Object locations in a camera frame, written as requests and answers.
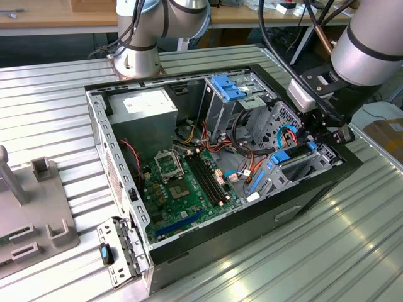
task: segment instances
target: workbench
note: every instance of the workbench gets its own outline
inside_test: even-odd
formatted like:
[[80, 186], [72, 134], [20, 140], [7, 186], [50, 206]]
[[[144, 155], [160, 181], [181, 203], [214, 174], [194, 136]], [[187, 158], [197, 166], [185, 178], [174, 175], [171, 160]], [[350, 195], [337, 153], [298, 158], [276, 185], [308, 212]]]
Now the workbench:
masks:
[[[253, 45], [162, 53], [168, 74], [260, 64], [289, 75]], [[18, 301], [142, 301], [142, 281], [114, 291], [96, 226], [118, 215], [94, 146], [84, 85], [116, 81], [106, 59], [0, 69], [0, 144], [12, 169], [56, 161], [81, 243], [0, 280]], [[148, 301], [400, 301], [403, 167], [355, 126], [363, 162], [306, 214], [151, 296]]]
[[[112, 12], [75, 13], [69, 0], [2, 0], [0, 9], [24, 8], [16, 19], [0, 15], [0, 36], [65, 35], [74, 33], [115, 33], [118, 31], [117, 14]], [[300, 17], [284, 15], [276, 10], [264, 12], [266, 27], [297, 26]], [[347, 25], [350, 17], [340, 14], [327, 25]], [[300, 26], [308, 26], [297, 47], [292, 64], [312, 36], [314, 27], [308, 16]], [[258, 28], [258, 12], [247, 6], [212, 8], [212, 23], [215, 28]], [[177, 50], [187, 50], [188, 39], [179, 39]]]

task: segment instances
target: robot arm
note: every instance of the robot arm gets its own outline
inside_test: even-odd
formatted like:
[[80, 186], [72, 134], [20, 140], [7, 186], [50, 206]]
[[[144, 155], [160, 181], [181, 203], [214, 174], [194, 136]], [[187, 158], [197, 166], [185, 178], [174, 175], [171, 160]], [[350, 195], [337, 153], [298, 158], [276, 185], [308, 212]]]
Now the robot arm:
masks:
[[[129, 37], [129, 33], [124, 35], [124, 32], [132, 22], [136, 1], [142, 0], [117, 1], [118, 33], [122, 40]], [[131, 40], [116, 51], [115, 70], [126, 78], [157, 74], [161, 69], [157, 39], [202, 36], [210, 23], [210, 15], [208, 0], [145, 0]]]
[[346, 126], [352, 116], [403, 64], [403, 11], [400, 1], [366, 0], [351, 19], [331, 52], [331, 63], [308, 70], [302, 79], [342, 118], [329, 111], [293, 79], [288, 95], [303, 113], [305, 128], [319, 132], [322, 126], [338, 127], [336, 143], [353, 139]]

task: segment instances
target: aluminum table surface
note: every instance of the aluminum table surface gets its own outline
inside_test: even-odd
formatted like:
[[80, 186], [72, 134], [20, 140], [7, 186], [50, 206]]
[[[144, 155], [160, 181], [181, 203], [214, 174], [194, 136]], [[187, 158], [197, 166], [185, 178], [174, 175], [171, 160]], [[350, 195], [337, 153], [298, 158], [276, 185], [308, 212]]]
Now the aluminum table surface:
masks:
[[[168, 74], [261, 64], [283, 86], [290, 82], [270, 53], [253, 45], [163, 53], [161, 61]], [[44, 155], [58, 163], [81, 239], [0, 280], [1, 301], [146, 299], [142, 281], [113, 290], [98, 250], [96, 226], [118, 211], [82, 87], [115, 80], [103, 59], [0, 69], [0, 144], [9, 164], [17, 169]], [[308, 213], [149, 301], [401, 301], [403, 176], [366, 139], [348, 144], [363, 167]]]

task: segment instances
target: motherboard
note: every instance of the motherboard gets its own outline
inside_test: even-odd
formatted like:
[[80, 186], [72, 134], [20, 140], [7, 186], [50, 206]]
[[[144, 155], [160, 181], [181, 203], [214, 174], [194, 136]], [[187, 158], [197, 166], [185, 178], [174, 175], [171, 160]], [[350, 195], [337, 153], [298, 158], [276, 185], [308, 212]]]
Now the motherboard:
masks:
[[[167, 178], [177, 168], [182, 175], [176, 173]], [[179, 156], [166, 152], [142, 168], [144, 204], [151, 218], [146, 228], [150, 243], [181, 233], [242, 204], [232, 186], [220, 181], [216, 171], [219, 171], [217, 163], [207, 150]]]

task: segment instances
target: blue tab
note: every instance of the blue tab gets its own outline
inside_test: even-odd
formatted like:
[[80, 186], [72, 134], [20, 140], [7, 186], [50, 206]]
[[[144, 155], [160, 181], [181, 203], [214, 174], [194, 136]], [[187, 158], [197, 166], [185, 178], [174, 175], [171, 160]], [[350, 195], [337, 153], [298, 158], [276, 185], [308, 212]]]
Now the blue tab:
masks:
[[242, 99], [246, 96], [246, 93], [240, 91], [235, 82], [230, 80], [226, 75], [215, 75], [212, 77], [212, 81], [215, 87], [224, 94], [227, 101]]
[[287, 153], [285, 153], [285, 151], [279, 151], [277, 153], [274, 153], [270, 158], [276, 165], [278, 165], [280, 162], [284, 162], [290, 159], [290, 157], [288, 156]]
[[256, 189], [256, 187], [259, 184], [259, 181], [262, 179], [262, 177], [265, 175], [264, 171], [261, 171], [258, 178], [256, 178], [254, 184], [252, 185], [252, 187], [249, 189], [248, 193], [252, 194], [252, 192]]
[[311, 151], [314, 151], [317, 149], [317, 145], [314, 142], [308, 142], [307, 146], [308, 146], [308, 148], [311, 149]]
[[101, 249], [102, 257], [106, 257], [106, 247], [102, 247]]

